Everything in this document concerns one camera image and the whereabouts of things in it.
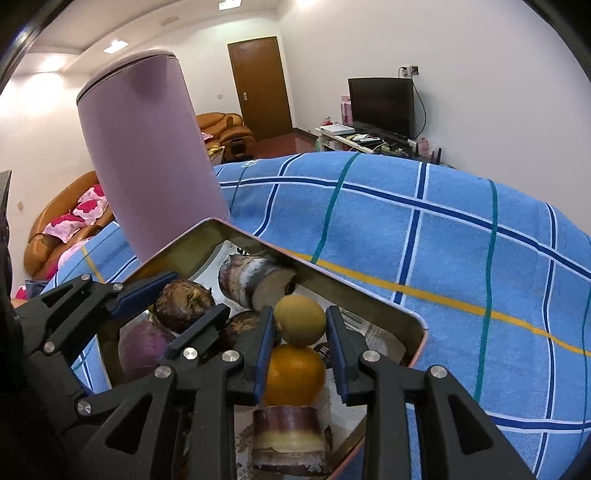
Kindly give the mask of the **shrivelled dark passion fruit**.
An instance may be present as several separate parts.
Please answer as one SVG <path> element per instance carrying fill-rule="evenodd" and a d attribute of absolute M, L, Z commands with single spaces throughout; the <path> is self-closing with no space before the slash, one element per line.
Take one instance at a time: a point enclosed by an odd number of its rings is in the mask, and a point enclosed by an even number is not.
<path fill-rule="evenodd" d="M 163 327 L 181 334 L 214 306 L 211 289 L 177 279 L 164 286 L 152 310 Z"/>

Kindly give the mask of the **round orange fruit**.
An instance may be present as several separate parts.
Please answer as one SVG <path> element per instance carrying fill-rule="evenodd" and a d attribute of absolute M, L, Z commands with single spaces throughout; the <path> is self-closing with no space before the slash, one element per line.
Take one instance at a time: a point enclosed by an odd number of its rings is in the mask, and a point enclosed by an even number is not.
<path fill-rule="evenodd" d="M 273 348 L 263 401 L 267 406 L 311 406 L 325 386 L 325 362 L 310 347 Z"/>

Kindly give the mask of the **small brown-green longan fruit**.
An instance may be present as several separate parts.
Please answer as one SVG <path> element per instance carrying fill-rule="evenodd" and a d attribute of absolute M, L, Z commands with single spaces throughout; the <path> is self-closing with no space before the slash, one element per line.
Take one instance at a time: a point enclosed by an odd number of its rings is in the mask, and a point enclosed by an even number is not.
<path fill-rule="evenodd" d="M 273 317 L 283 340 L 295 347 L 308 347 L 325 334 L 325 311 L 311 298 L 291 294 L 273 308 Z"/>

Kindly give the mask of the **dark purple passion fruit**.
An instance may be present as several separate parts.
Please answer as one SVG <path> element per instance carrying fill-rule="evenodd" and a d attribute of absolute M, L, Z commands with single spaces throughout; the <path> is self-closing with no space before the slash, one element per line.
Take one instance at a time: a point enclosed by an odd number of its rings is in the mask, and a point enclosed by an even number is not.
<path fill-rule="evenodd" d="M 248 310 L 242 311 L 228 319 L 224 327 L 225 338 L 233 345 L 243 333 L 256 329 L 259 325 L 259 312 Z"/>

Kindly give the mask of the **purple round vegetable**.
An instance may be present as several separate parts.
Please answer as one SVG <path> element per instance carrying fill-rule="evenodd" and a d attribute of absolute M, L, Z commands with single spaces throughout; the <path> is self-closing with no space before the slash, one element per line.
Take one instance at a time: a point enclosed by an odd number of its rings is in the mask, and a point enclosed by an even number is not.
<path fill-rule="evenodd" d="M 175 335 L 152 315 L 126 324 L 120 330 L 118 358 L 124 378 L 137 380 L 152 373 L 158 366 Z"/>

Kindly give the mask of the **orange leather sofa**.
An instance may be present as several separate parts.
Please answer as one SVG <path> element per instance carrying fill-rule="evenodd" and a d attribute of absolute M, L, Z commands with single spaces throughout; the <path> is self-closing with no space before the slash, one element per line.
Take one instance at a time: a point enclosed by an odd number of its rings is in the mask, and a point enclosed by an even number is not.
<path fill-rule="evenodd" d="M 85 173 L 52 199 L 33 223 L 23 260 L 26 273 L 35 280 L 49 280 L 68 249 L 113 219 L 96 173 Z"/>

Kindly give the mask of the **rectangular metal tin tray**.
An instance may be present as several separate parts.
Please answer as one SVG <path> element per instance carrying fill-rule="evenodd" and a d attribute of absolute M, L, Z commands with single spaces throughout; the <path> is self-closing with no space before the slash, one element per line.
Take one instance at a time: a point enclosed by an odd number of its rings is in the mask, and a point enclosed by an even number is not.
<path fill-rule="evenodd" d="M 139 314 L 102 328 L 109 379 L 120 384 L 154 367 L 208 305 L 229 308 L 215 351 L 237 349 L 273 319 L 259 410 L 238 417 L 236 452 L 249 462 L 246 478 L 339 477 L 360 458 L 367 428 L 365 409 L 346 406 L 369 382 L 356 359 L 372 350 L 411 366 L 426 343 L 416 314 L 215 219 L 166 245 L 134 278 L 165 271 L 175 278 Z"/>

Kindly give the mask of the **pink floral cushion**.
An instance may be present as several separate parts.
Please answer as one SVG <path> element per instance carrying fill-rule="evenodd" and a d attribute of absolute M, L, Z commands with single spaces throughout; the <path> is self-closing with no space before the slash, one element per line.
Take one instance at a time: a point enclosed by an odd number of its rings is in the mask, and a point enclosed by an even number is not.
<path fill-rule="evenodd" d="M 102 187 L 96 183 L 79 197 L 73 210 L 51 220 L 42 234 L 55 237 L 66 244 L 78 231 L 94 225 L 108 206 Z"/>

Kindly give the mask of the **blue plaid tablecloth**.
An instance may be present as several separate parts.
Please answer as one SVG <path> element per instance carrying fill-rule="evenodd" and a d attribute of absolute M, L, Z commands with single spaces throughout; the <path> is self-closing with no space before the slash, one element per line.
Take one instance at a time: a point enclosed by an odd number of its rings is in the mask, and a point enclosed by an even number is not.
<path fill-rule="evenodd" d="M 555 207 L 444 166 L 353 152 L 219 165 L 236 227 L 419 314 L 534 475 L 590 437 L 590 237 Z"/>

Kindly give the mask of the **white tv stand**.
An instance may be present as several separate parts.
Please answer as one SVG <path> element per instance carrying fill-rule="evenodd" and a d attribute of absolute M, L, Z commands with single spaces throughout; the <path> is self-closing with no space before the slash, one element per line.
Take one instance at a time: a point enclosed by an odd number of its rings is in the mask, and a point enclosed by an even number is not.
<path fill-rule="evenodd" d="M 428 149 L 424 144 L 399 135 L 376 136 L 356 132 L 342 124 L 323 125 L 315 129 L 318 151 L 353 151 L 365 154 L 407 158 L 434 165 L 443 165 L 443 150 Z"/>

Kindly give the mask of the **brown wooden door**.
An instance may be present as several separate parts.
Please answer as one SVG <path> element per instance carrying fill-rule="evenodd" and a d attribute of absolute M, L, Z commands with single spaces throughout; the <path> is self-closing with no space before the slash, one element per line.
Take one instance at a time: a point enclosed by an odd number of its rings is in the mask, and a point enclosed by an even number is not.
<path fill-rule="evenodd" d="M 293 122 L 276 36 L 228 44 L 243 120 L 257 141 L 290 134 Z"/>

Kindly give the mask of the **black television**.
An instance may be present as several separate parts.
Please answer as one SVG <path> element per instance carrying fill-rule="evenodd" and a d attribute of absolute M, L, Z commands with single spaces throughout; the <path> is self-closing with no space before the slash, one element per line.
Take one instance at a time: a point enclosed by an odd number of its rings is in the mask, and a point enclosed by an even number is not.
<path fill-rule="evenodd" d="M 408 78 L 349 78 L 353 127 L 415 135 L 414 84 Z"/>

